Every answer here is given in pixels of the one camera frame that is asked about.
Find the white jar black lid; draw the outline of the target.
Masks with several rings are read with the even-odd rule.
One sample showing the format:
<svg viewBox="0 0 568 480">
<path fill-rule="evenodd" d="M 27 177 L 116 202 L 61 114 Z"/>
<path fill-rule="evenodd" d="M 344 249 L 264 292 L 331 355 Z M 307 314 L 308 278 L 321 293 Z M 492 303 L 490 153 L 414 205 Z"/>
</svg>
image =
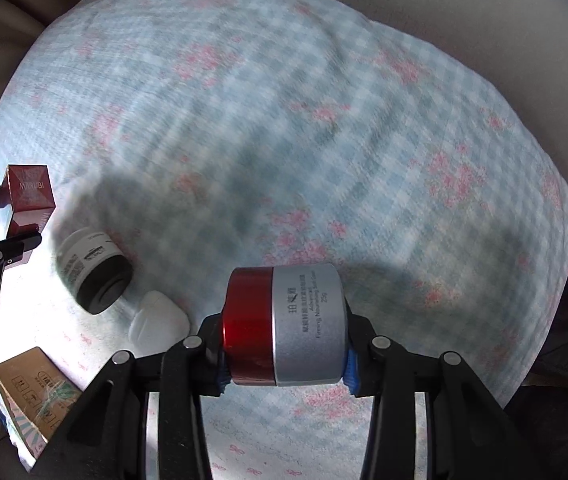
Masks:
<svg viewBox="0 0 568 480">
<path fill-rule="evenodd" d="M 82 228 L 66 237 L 56 252 L 56 270 L 76 303 L 97 315 L 131 283 L 129 259 L 105 232 Z"/>
</svg>

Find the red cosmetic box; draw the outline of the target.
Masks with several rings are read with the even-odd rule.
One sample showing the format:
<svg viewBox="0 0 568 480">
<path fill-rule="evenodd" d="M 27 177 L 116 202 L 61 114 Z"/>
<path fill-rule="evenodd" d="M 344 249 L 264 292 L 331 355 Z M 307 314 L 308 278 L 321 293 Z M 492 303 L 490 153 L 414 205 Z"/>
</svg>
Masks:
<svg viewBox="0 0 568 480">
<path fill-rule="evenodd" d="M 46 165 L 8 165 L 0 191 L 6 237 L 41 234 L 56 207 Z"/>
</svg>

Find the red silver cream jar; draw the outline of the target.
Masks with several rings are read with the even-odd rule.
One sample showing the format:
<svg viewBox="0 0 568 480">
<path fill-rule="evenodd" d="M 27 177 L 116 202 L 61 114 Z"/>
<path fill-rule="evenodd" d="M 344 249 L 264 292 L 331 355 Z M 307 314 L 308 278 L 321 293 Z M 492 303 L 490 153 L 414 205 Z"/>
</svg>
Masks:
<svg viewBox="0 0 568 480">
<path fill-rule="evenodd" d="M 232 382 L 336 384 L 347 362 L 347 307 L 331 263 L 233 270 L 221 312 Z"/>
</svg>

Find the white earbuds case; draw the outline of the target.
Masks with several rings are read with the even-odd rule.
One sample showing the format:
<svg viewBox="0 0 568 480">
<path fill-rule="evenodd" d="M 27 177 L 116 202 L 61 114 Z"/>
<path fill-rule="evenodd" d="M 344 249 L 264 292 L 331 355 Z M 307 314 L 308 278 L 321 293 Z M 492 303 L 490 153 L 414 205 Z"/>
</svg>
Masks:
<svg viewBox="0 0 568 480">
<path fill-rule="evenodd" d="M 129 339 L 138 356 L 165 352 L 190 333 L 186 313 L 157 290 L 142 297 L 129 327 Z"/>
</svg>

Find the brown cardboard box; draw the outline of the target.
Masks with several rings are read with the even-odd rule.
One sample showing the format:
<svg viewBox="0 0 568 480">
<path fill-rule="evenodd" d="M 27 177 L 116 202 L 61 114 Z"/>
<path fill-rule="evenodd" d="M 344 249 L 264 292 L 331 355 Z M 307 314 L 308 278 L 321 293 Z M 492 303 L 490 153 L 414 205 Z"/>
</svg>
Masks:
<svg viewBox="0 0 568 480">
<path fill-rule="evenodd" d="M 81 390 L 39 347 L 0 363 L 0 409 L 29 470 L 79 399 Z"/>
</svg>

